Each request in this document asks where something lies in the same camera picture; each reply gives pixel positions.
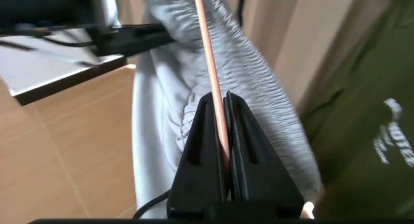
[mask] wooden stick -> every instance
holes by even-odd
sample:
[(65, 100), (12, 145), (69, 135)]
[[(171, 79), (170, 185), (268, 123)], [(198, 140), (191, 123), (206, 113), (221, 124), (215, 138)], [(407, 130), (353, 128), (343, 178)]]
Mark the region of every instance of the wooden stick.
[(204, 13), (204, 6), (202, 0), (194, 0), (197, 15), (199, 17), (202, 45), (206, 54), (208, 76), (212, 86), (213, 103), (215, 118), (217, 120), (217, 129), (219, 130), (219, 138), (223, 146), (224, 153), (224, 167), (228, 168), (230, 165), (230, 149), (228, 145), (228, 135), (226, 127), (226, 118), (224, 117), (223, 100), (221, 98), (219, 78), (217, 77), (217, 69), (215, 68), (214, 55), (210, 35), (206, 22), (206, 14)]

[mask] black baseboard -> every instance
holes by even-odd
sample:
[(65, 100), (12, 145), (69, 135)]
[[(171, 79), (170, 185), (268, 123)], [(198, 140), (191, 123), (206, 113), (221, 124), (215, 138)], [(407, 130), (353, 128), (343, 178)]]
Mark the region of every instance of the black baseboard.
[(42, 85), (41, 87), (20, 93), (18, 95), (15, 95), (14, 98), (20, 103), (20, 105), (24, 106), (41, 100), (42, 98), (56, 94), (60, 91), (64, 91), (68, 88), (71, 88), (72, 86), (81, 84), (82, 82), (96, 78), (105, 73), (111, 72), (125, 65), (127, 65), (126, 57), (117, 58), (115, 60), (105, 62), (96, 68), (87, 69), (66, 78), (62, 78), (61, 80), (57, 80), (47, 85)]

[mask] green shirt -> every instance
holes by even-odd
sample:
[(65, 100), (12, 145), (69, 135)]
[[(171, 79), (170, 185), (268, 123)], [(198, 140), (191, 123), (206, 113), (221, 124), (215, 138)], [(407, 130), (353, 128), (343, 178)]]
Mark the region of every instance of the green shirt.
[(414, 218), (414, 0), (394, 0), (302, 118), (319, 219)]

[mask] gray garment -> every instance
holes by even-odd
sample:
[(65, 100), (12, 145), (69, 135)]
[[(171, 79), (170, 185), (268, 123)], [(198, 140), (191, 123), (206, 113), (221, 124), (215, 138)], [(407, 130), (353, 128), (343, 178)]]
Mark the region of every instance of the gray garment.
[[(194, 0), (146, 0), (144, 21), (177, 40), (141, 54), (135, 76), (133, 159), (141, 207), (170, 189), (199, 99), (211, 91)], [(222, 0), (204, 0), (222, 95), (243, 97), (306, 200), (321, 187), (299, 119), (272, 69)], [(166, 216), (165, 203), (145, 218)]]

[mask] brown floor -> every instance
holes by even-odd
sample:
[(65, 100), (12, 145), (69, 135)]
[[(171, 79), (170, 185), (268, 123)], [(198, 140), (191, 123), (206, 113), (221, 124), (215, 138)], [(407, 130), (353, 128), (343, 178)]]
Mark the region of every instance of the brown floor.
[(133, 69), (21, 107), (0, 83), (0, 223), (130, 218)]

